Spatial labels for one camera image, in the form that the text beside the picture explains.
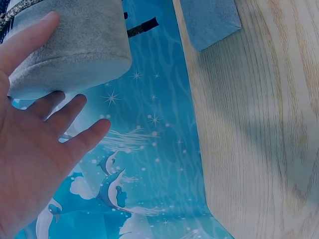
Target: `dolphin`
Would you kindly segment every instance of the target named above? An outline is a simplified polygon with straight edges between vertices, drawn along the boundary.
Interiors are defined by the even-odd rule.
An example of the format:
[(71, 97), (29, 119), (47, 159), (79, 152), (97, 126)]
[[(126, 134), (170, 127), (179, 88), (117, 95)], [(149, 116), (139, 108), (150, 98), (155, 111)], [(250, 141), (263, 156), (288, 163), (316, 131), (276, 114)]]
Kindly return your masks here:
[[(128, 208), (125, 206), (126, 193), (122, 191), (121, 180), (123, 179), (123, 174), (125, 173), (125, 168), (118, 170), (117, 172), (107, 176), (102, 182), (99, 194), (96, 199), (101, 199), (110, 208), (121, 210), (127, 213), (137, 213), (144, 216), (157, 216), (160, 212), (164, 210), (161, 209), (148, 209), (143, 207), (133, 207)], [(120, 204), (124, 205), (121, 207), (118, 198), (121, 196)]]
[(35, 234), (37, 239), (49, 239), (49, 228), (54, 217), (54, 215), (50, 211), (50, 208), (53, 208), (55, 212), (62, 211), (62, 206), (52, 198), (48, 205), (39, 214), (36, 220)]
[(106, 175), (112, 174), (111, 168), (112, 165), (115, 163), (115, 157), (118, 151), (115, 152), (109, 152), (105, 157), (97, 164), (97, 166), (100, 166), (103, 172)]
[(120, 181), (125, 173), (125, 170), (126, 169), (123, 168), (106, 177), (102, 182), (102, 186), (100, 187), (100, 191), (96, 199), (101, 199), (110, 208), (128, 212), (118, 205), (116, 198), (117, 194), (122, 192), (122, 188), (119, 187), (119, 185), (121, 184)]
[(48, 209), (49, 212), (55, 217), (55, 223), (58, 223), (60, 220), (61, 210), (53, 204), (49, 204)]

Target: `sparkle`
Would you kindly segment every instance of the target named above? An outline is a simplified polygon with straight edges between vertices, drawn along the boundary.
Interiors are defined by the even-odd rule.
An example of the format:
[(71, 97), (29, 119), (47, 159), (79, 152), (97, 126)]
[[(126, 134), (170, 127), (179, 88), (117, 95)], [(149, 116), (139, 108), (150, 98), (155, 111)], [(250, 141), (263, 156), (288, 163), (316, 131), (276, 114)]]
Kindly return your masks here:
[(116, 103), (115, 103), (115, 100), (120, 100), (120, 99), (116, 98), (116, 96), (118, 96), (119, 94), (114, 95), (114, 90), (113, 90), (113, 92), (112, 92), (112, 95), (110, 95), (109, 93), (108, 93), (108, 95), (109, 95), (108, 97), (105, 97), (105, 96), (101, 96), (101, 97), (107, 99), (107, 100), (104, 101), (104, 102), (109, 101), (109, 107), (110, 107), (110, 105), (111, 105), (112, 102), (113, 102), (114, 104), (116, 104)]
[(164, 222), (162, 222), (161, 224), (163, 224), (163, 225), (165, 225), (165, 226), (167, 226), (168, 224), (170, 224), (170, 222), (168, 222), (168, 221), (164, 221)]
[(177, 143), (179, 146), (181, 145), (181, 143), (183, 143), (183, 141), (181, 141), (181, 139), (179, 139), (178, 141), (176, 141), (175, 143)]
[(154, 101), (157, 99), (156, 95), (151, 95), (150, 98)]
[(141, 76), (143, 76), (143, 75), (136, 70), (135, 73), (134, 73), (131, 77), (132, 77), (134, 80), (136, 80), (136, 82), (137, 82), (138, 80), (141, 79)]
[(152, 122), (154, 123), (154, 125), (156, 125), (156, 123), (159, 123), (160, 122), (160, 118), (159, 116), (155, 117), (155, 114), (154, 114), (154, 117), (151, 116), (151, 119), (149, 120), (149, 122)]

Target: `wooden table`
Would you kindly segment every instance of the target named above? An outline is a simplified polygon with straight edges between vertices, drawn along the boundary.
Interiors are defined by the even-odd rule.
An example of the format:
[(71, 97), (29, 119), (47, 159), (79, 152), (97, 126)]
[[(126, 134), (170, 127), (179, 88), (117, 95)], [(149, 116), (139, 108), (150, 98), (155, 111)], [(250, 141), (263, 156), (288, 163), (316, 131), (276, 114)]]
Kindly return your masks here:
[(236, 4), (243, 30), (197, 53), (174, 0), (209, 207), (236, 239), (318, 239), (319, 1)]

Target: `blue paper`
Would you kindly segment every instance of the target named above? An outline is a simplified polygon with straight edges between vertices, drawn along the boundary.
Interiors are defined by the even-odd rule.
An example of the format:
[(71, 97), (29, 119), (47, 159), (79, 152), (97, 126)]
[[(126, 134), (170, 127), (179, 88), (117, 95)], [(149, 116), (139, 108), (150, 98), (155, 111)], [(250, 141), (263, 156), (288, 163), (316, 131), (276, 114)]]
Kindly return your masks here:
[[(88, 103), (61, 141), (100, 118), (112, 128), (17, 239), (231, 239), (211, 215), (183, 48), (170, 0), (123, 1), (133, 65), (82, 92)], [(75, 94), (59, 106), (62, 107)], [(15, 101), (25, 109), (31, 101)]]
[(234, 0), (180, 0), (189, 39), (197, 51), (241, 29)]

